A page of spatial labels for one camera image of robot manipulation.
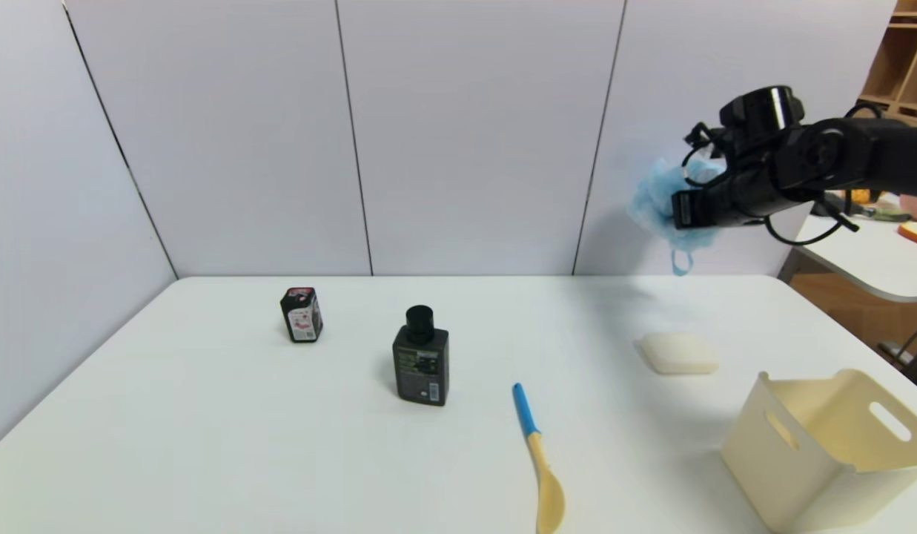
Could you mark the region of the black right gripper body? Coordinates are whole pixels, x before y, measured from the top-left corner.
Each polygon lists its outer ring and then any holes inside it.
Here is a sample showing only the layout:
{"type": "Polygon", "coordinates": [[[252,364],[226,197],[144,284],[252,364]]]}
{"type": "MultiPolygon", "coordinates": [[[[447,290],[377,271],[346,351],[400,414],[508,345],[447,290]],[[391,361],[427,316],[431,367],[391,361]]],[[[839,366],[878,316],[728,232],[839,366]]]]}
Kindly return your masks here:
{"type": "Polygon", "coordinates": [[[676,229],[733,228],[753,224],[769,213],[773,189],[756,173],[742,172],[709,185],[695,185],[671,197],[676,229]]]}

